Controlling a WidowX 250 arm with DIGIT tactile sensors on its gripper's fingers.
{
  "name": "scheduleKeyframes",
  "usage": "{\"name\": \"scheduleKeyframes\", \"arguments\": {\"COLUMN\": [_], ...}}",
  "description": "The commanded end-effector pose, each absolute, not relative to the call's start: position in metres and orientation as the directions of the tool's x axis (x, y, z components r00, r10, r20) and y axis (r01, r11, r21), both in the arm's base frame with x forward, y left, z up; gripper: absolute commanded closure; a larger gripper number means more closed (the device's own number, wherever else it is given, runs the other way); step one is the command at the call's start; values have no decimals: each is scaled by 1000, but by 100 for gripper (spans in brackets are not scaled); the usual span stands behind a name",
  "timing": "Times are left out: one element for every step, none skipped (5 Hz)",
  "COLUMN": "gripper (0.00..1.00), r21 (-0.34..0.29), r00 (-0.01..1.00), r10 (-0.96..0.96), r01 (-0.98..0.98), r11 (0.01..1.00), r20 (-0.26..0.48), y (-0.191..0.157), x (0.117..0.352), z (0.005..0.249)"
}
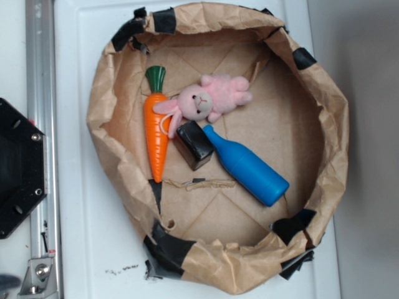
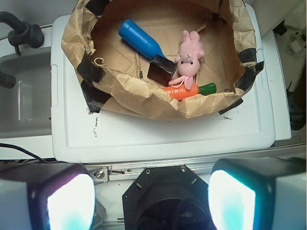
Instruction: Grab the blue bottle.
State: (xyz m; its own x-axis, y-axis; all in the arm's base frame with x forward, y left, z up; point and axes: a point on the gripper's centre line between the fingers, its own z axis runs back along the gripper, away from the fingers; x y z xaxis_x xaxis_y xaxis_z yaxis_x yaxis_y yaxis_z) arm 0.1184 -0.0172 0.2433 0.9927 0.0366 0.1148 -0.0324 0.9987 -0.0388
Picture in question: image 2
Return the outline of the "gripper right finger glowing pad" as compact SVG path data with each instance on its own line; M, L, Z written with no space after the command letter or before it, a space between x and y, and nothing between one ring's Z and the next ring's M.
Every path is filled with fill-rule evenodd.
M218 230L305 230L307 161L219 159L209 179L208 202Z

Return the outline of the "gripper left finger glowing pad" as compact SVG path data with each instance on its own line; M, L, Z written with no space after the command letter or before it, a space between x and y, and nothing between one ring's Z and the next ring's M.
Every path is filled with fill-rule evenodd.
M89 230L94 181L77 163L6 164L0 168L2 230Z

